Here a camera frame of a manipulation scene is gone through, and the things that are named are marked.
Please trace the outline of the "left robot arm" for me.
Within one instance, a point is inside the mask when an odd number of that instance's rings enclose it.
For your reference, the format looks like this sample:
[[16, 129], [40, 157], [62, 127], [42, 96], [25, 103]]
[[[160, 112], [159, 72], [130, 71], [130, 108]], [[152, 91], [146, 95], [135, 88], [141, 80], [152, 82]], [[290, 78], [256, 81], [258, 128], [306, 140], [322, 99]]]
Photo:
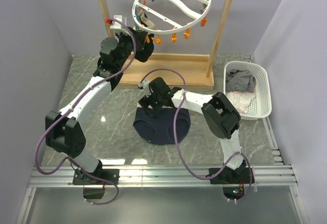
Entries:
[[51, 111], [45, 118], [49, 133], [45, 143], [77, 165], [76, 175], [88, 185], [100, 183], [107, 176], [102, 162], [86, 148], [83, 125], [88, 115], [119, 84], [121, 69], [132, 52], [135, 59], [146, 62], [154, 50], [146, 31], [130, 29], [132, 35], [119, 33], [102, 40], [97, 68], [87, 86], [59, 112]]

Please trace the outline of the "navy blue underwear beige waistband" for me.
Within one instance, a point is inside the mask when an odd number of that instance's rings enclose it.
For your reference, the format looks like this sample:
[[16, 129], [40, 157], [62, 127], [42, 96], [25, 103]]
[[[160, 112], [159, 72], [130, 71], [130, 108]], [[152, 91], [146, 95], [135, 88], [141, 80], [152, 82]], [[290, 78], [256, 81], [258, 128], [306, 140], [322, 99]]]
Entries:
[[[150, 144], [174, 144], [173, 121], [175, 108], [162, 108], [155, 116], [146, 114], [141, 107], [136, 109], [133, 127], [138, 135]], [[190, 113], [187, 109], [180, 109], [176, 120], [177, 141], [180, 143], [188, 134], [191, 126]]]

